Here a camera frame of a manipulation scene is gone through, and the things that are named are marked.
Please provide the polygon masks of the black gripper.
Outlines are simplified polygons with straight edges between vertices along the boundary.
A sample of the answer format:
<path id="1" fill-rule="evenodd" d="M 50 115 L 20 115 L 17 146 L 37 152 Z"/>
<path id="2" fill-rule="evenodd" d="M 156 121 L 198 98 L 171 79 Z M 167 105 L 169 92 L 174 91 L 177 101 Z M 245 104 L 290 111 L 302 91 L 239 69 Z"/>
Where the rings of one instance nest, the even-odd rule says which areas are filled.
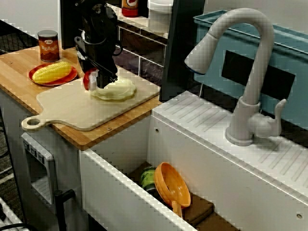
<path id="1" fill-rule="evenodd" d="M 102 45 L 87 44 L 82 37 L 75 37 L 74 42 L 79 52 L 78 61 L 83 73 L 92 68 L 98 69 L 98 88 L 104 88 L 117 81 L 117 67 L 113 60 L 113 52 L 105 42 Z"/>

